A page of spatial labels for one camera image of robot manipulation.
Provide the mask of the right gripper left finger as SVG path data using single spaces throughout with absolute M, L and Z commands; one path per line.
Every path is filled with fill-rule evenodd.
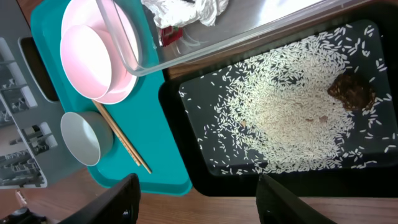
M 129 174 L 61 224 L 136 224 L 141 188 L 137 174 Z

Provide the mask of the grey bowl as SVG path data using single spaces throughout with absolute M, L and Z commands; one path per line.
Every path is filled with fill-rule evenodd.
M 95 111 L 65 113 L 60 129 L 68 150 L 86 166 L 97 165 L 113 147 L 113 132 Z

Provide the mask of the brown food scrap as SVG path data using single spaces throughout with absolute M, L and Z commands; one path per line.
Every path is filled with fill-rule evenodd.
M 340 100 L 347 111 L 368 110 L 376 99 L 373 86 L 362 76 L 353 73 L 339 74 L 327 92 Z

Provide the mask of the red snack wrapper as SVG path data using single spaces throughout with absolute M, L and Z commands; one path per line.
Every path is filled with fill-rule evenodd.
M 160 46 L 165 47 L 180 39 L 183 29 L 180 27 L 169 26 L 159 30 Z

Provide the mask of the white tissue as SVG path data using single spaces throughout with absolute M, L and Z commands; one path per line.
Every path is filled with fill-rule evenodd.
M 216 17 L 222 14 L 228 0 L 141 0 L 154 15 L 154 23 L 163 29 L 166 27 L 184 27 L 199 21 L 204 26 L 214 26 Z

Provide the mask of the white rice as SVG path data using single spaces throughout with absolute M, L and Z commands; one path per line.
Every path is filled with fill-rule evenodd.
M 308 36 L 180 85 L 205 160 L 222 175 L 364 169 L 370 144 L 397 154 L 397 97 L 378 90 L 387 73 L 371 21 Z M 376 99 L 347 111 L 327 89 L 339 74 L 362 76 Z

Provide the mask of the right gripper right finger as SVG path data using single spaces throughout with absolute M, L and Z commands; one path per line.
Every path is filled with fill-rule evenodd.
M 259 176 L 256 205 L 261 224 L 334 224 L 266 174 Z

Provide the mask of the small white bowl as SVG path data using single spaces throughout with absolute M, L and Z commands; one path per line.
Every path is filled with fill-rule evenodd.
M 70 27 L 60 42 L 60 58 L 70 84 L 92 100 L 120 93 L 131 81 L 110 33 L 103 30 Z

